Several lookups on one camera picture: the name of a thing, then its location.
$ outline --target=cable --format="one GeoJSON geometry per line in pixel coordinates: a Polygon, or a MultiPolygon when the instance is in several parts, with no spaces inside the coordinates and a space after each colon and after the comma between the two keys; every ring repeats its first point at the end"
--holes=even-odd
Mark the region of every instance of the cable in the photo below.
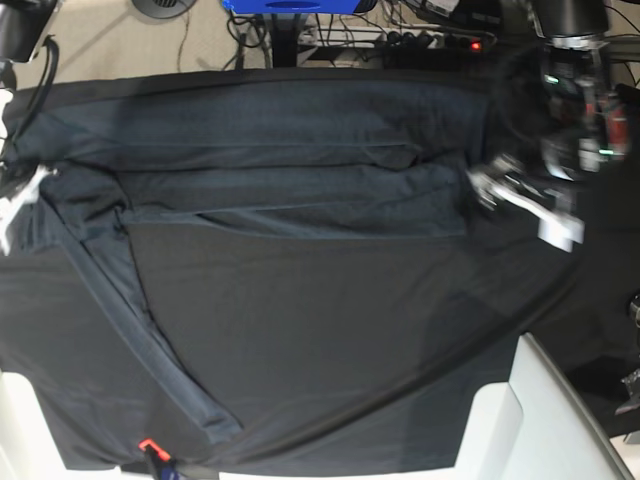
{"type": "Polygon", "coordinates": [[[28,108],[25,118],[22,120],[16,131],[11,137],[12,143],[20,138],[22,134],[33,123],[38,114],[42,111],[44,102],[49,96],[53,81],[55,80],[56,73],[58,72],[58,63],[60,62],[60,48],[58,44],[53,40],[53,37],[49,36],[44,41],[44,46],[47,48],[47,65],[45,66],[46,75],[42,77],[41,83],[35,90],[33,97],[29,101],[30,107],[28,108]]]}
{"type": "Polygon", "coordinates": [[[640,33],[640,29],[638,29],[638,27],[636,27],[635,23],[633,23],[631,20],[629,20],[629,17],[627,17],[624,13],[622,13],[620,10],[618,10],[615,7],[611,7],[609,5],[605,5],[606,8],[608,8],[609,10],[613,10],[614,12],[616,12],[618,15],[620,15],[629,25],[631,25],[631,27],[638,33],[640,33]]]}
{"type": "MultiPolygon", "coordinates": [[[[318,15],[317,13],[316,15],[316,25],[318,28],[318,38],[320,39],[320,44],[324,47],[325,43],[324,43],[324,38],[322,38],[322,25],[320,24],[320,15],[318,15]]],[[[333,60],[329,60],[329,63],[331,63],[331,65],[336,68],[336,62],[334,62],[333,60]]]]}
{"type": "Polygon", "coordinates": [[[354,13],[354,14],[353,14],[353,15],[351,15],[351,16],[352,16],[352,17],[357,17],[357,18],[359,18],[360,20],[364,20],[364,22],[365,22],[366,24],[371,25],[372,27],[376,27],[376,28],[380,29],[380,31],[381,31],[382,33],[384,33],[385,35],[387,34],[387,32],[386,32],[386,30],[385,30],[384,28],[382,28],[382,27],[381,27],[380,25],[378,25],[377,23],[372,22],[371,20],[369,20],[365,15],[356,15],[356,14],[354,13]]]}
{"type": "Polygon", "coordinates": [[[636,77],[633,74],[633,71],[631,70],[631,67],[629,66],[629,64],[627,62],[622,62],[622,64],[627,67],[627,71],[629,72],[629,75],[631,75],[631,78],[633,79],[633,85],[636,86],[638,85],[638,82],[636,81],[636,77]]]}
{"type": "MultiPolygon", "coordinates": [[[[256,16],[238,17],[229,10],[227,10],[226,12],[227,12],[227,16],[229,17],[227,19],[227,24],[226,24],[227,32],[229,33],[231,38],[233,38],[236,41],[239,47],[239,51],[238,53],[236,53],[236,58],[241,58],[244,56],[244,54],[241,52],[242,48],[260,48],[264,55],[265,68],[271,68],[271,54],[269,51],[269,46],[267,45],[267,41],[266,41],[267,28],[264,25],[264,23],[262,23],[261,20],[256,16]],[[248,30],[246,31],[246,33],[241,33],[239,27],[244,27],[246,25],[249,26],[248,30]],[[252,30],[256,36],[255,43],[247,42],[248,35],[252,30]]],[[[233,59],[227,62],[227,65],[225,65],[223,69],[226,69],[230,65],[230,62],[232,61],[233,59]]]]}
{"type": "Polygon", "coordinates": [[[38,80],[37,87],[33,91],[31,98],[29,99],[29,103],[27,104],[27,110],[29,110],[33,106],[33,102],[38,97],[38,94],[40,93],[40,89],[42,88],[42,85],[44,85],[44,80],[45,78],[47,78],[47,72],[49,71],[49,65],[51,63],[51,50],[48,48],[46,50],[47,50],[47,54],[46,54],[47,56],[44,59],[44,68],[42,69],[42,75],[40,75],[40,80],[38,80]]]}
{"type": "Polygon", "coordinates": [[[178,48],[178,58],[176,58],[176,67],[178,73],[182,73],[182,54],[184,52],[184,45],[187,43],[187,37],[189,37],[189,29],[191,28],[191,9],[187,10],[187,18],[184,24],[184,35],[182,42],[180,42],[180,48],[178,48]]]}
{"type": "Polygon", "coordinates": [[[236,43],[242,45],[245,48],[262,47],[262,43],[267,37],[267,30],[260,27],[260,25],[258,24],[258,19],[256,17],[236,17],[229,10],[227,10],[227,15],[229,16],[229,19],[227,20],[227,32],[229,32],[229,35],[231,35],[231,38],[233,38],[236,43]],[[247,24],[250,25],[249,29],[253,29],[256,34],[257,40],[255,43],[248,43],[247,41],[243,41],[240,38],[240,31],[238,27],[242,27],[247,24]],[[231,25],[235,27],[235,33],[231,30],[231,25]]]}
{"type": "Polygon", "coordinates": [[[333,29],[333,18],[334,14],[331,14],[331,19],[329,20],[329,31],[327,32],[327,43],[331,41],[331,30],[333,29]]]}

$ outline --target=black cable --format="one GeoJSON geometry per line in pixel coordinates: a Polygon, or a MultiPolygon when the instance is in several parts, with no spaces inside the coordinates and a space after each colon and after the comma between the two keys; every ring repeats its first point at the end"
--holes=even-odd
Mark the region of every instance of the black cable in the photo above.
{"type": "Polygon", "coordinates": [[[631,27],[638,33],[640,33],[640,29],[638,29],[638,27],[636,27],[636,24],[633,23],[631,20],[629,20],[629,17],[627,17],[624,13],[622,13],[620,10],[618,10],[615,7],[611,7],[609,5],[605,5],[606,8],[608,8],[609,10],[613,10],[614,12],[616,12],[618,15],[620,15],[629,25],[631,25],[631,27]]]}
{"type": "Polygon", "coordinates": [[[47,48],[49,59],[47,65],[47,75],[44,78],[44,81],[38,85],[36,92],[34,93],[34,97],[29,102],[31,107],[28,109],[25,118],[22,120],[16,131],[13,133],[11,137],[11,141],[13,143],[16,142],[20,138],[22,134],[29,128],[29,126],[33,123],[38,114],[42,111],[42,107],[44,106],[44,102],[47,100],[49,96],[49,92],[51,91],[51,87],[53,86],[53,81],[56,78],[56,73],[58,72],[58,63],[60,62],[60,48],[58,44],[53,40],[53,37],[47,37],[44,41],[44,46],[47,48]]]}
{"type": "Polygon", "coordinates": [[[229,16],[228,20],[227,20],[227,32],[229,32],[229,35],[231,35],[231,38],[233,38],[236,43],[238,43],[239,45],[242,45],[245,48],[261,48],[263,42],[265,41],[266,37],[267,37],[267,30],[266,28],[262,28],[259,25],[258,19],[256,17],[236,17],[233,12],[230,12],[229,10],[227,10],[227,15],[229,16]],[[249,43],[247,41],[243,41],[240,39],[239,35],[240,32],[238,31],[237,27],[242,27],[244,25],[249,24],[250,27],[249,29],[253,29],[253,31],[256,34],[257,40],[255,43],[249,43]],[[231,25],[234,25],[236,27],[236,33],[234,33],[231,30],[231,25]]]}
{"type": "Polygon", "coordinates": [[[318,26],[318,38],[320,38],[320,43],[324,47],[324,38],[322,38],[322,25],[320,24],[320,15],[316,13],[315,16],[316,16],[316,25],[318,26]]]}
{"type": "Polygon", "coordinates": [[[378,25],[375,22],[372,22],[371,20],[369,20],[367,17],[365,17],[364,15],[356,15],[355,13],[352,15],[354,17],[358,17],[360,20],[364,20],[365,23],[367,23],[368,25],[371,25],[372,27],[376,27],[378,29],[380,29],[380,31],[382,33],[384,33],[385,35],[387,34],[386,30],[384,28],[382,28],[380,25],[378,25]]]}
{"type": "Polygon", "coordinates": [[[407,21],[404,19],[404,17],[402,16],[402,2],[398,2],[398,18],[400,19],[400,21],[402,23],[407,23],[407,21]]]}
{"type": "Polygon", "coordinates": [[[329,20],[329,31],[327,32],[327,43],[331,40],[331,30],[333,29],[333,18],[334,14],[331,14],[331,19],[329,20]]]}
{"type": "Polygon", "coordinates": [[[629,72],[629,75],[631,75],[631,78],[633,80],[633,85],[638,85],[638,82],[636,82],[636,77],[633,74],[633,71],[631,70],[631,67],[629,66],[629,64],[627,62],[622,62],[622,64],[627,67],[627,71],[629,72]]]}
{"type": "MultiPolygon", "coordinates": [[[[327,46],[327,47],[328,47],[328,46],[329,46],[329,43],[327,43],[327,44],[325,45],[325,43],[324,43],[324,38],[322,38],[322,25],[320,24],[320,15],[318,15],[317,13],[316,13],[315,15],[316,15],[316,24],[318,25],[318,38],[320,38],[320,44],[321,44],[323,47],[324,47],[324,46],[327,46]]],[[[331,65],[332,65],[334,68],[336,68],[336,67],[337,67],[336,62],[334,62],[333,60],[329,60],[329,63],[331,63],[331,65]]]]}
{"type": "Polygon", "coordinates": [[[29,110],[33,106],[33,102],[38,97],[38,94],[40,93],[40,89],[42,88],[42,85],[44,85],[44,80],[47,78],[47,72],[49,71],[49,65],[51,64],[51,50],[47,48],[46,52],[47,52],[46,53],[47,56],[44,59],[44,68],[42,69],[42,75],[40,75],[40,80],[38,80],[37,87],[33,91],[31,98],[29,99],[29,103],[27,104],[27,110],[29,110]]]}
{"type": "Polygon", "coordinates": [[[184,35],[182,36],[182,42],[180,42],[180,47],[178,48],[178,57],[176,58],[176,67],[178,73],[182,73],[182,53],[184,52],[184,45],[187,43],[187,37],[189,36],[189,29],[191,28],[191,9],[184,3],[182,0],[178,0],[183,7],[188,8],[187,10],[187,18],[184,24],[184,35]]]}
{"type": "Polygon", "coordinates": [[[360,60],[363,60],[365,63],[368,62],[369,60],[367,60],[366,56],[363,56],[362,53],[360,52],[360,50],[355,46],[356,43],[356,36],[354,35],[354,33],[351,31],[351,29],[347,26],[347,24],[344,21],[344,15],[338,15],[338,20],[340,21],[340,23],[342,24],[342,28],[345,29],[346,32],[349,32],[351,34],[351,41],[347,41],[345,43],[343,43],[342,45],[337,45],[338,47],[342,47],[342,46],[347,46],[347,45],[353,45],[353,50],[356,53],[356,57],[358,57],[360,60]]]}
{"type": "Polygon", "coordinates": [[[222,67],[220,71],[222,71],[222,72],[226,71],[227,68],[229,68],[229,65],[231,65],[236,60],[236,58],[238,58],[238,54],[237,53],[234,54],[233,57],[231,57],[229,59],[229,61],[224,64],[224,67],[222,67]]]}

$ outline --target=gray floor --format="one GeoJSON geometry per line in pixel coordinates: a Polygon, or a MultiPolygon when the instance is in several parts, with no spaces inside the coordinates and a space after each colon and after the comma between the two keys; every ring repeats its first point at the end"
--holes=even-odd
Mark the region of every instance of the gray floor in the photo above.
{"type": "MultiPolygon", "coordinates": [[[[640,6],[617,0],[613,5],[640,25],[640,6]]],[[[409,22],[415,19],[407,8],[403,16],[409,22]]],[[[328,22],[328,15],[321,17],[323,23],[328,22]]],[[[348,24],[361,23],[357,18],[344,18],[348,24]]],[[[370,12],[369,18],[385,24],[379,8],[370,12]]],[[[226,20],[218,0],[198,0],[188,15],[167,21],[139,14],[131,0],[66,0],[52,30],[61,48],[56,81],[219,70],[236,52],[235,41],[225,27],[226,20]]],[[[637,33],[615,13],[611,14],[611,21],[612,33],[637,33]]],[[[16,68],[20,88],[37,83],[42,57],[16,68]]],[[[247,50],[245,66],[263,68],[262,53],[247,50]]],[[[640,65],[631,67],[635,77],[640,78],[640,65]]],[[[632,81],[624,66],[617,66],[616,74],[626,82],[632,81]]]]}

